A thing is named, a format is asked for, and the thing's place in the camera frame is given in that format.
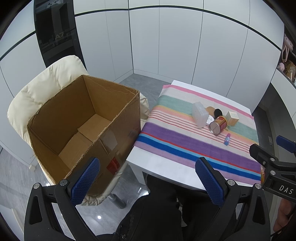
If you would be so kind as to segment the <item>person's right hand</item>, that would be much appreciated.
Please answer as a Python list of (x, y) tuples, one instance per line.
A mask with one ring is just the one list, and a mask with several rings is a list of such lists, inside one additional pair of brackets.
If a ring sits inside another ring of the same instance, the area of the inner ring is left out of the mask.
[(288, 215), (294, 208), (294, 204), (286, 199), (282, 199), (278, 208), (277, 219), (273, 226), (273, 231), (277, 232), (281, 228), (285, 227), (288, 222), (289, 218)]

